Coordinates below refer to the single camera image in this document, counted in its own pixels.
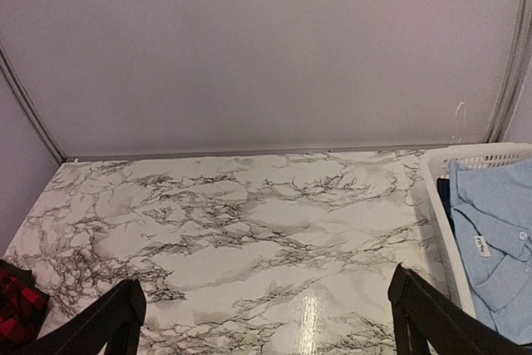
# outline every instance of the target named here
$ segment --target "blue shirt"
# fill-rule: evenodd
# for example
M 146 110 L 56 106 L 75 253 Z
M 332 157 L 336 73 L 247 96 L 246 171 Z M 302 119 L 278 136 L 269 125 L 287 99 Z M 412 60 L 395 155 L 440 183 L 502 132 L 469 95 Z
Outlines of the blue shirt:
M 456 242 L 477 318 L 532 343 L 532 160 L 467 170 L 449 164 Z

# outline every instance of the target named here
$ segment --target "white label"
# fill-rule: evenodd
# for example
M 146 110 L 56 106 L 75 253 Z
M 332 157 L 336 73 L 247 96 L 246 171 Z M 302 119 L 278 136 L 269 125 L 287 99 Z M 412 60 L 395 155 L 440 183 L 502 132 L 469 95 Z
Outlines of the white label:
M 476 248 L 479 249 L 480 256 L 489 258 L 491 256 L 490 247 L 485 242 L 484 236 L 475 236 Z

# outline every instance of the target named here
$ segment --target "marble tabletop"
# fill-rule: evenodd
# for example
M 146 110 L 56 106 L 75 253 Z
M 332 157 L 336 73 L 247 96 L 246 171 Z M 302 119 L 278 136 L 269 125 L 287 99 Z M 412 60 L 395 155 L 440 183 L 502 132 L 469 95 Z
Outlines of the marble tabletop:
M 420 155 L 67 163 L 6 259 L 52 296 L 42 334 L 137 278 L 140 354 L 394 353 L 397 263 L 446 290 Z

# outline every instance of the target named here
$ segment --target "white plastic basket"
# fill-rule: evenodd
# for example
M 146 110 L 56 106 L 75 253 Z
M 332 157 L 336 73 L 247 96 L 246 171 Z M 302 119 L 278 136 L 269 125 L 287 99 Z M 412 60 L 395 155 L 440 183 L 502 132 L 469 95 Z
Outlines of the white plastic basket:
M 532 145 L 520 143 L 491 143 L 484 145 L 453 145 L 444 149 L 429 150 L 421 158 L 421 174 L 431 199 L 435 237 L 446 273 L 452 301 L 476 318 L 471 291 L 467 282 L 451 226 L 441 203 L 436 181 L 449 175 L 449 160 L 458 160 L 472 169 L 494 168 L 532 158 Z

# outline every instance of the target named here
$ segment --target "red and black plaid fabric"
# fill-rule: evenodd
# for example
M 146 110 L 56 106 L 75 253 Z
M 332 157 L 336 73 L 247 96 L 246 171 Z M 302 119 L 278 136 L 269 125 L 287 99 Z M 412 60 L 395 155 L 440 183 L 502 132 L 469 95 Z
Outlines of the red and black plaid fabric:
M 49 297 L 0 268 L 0 355 L 37 339 Z

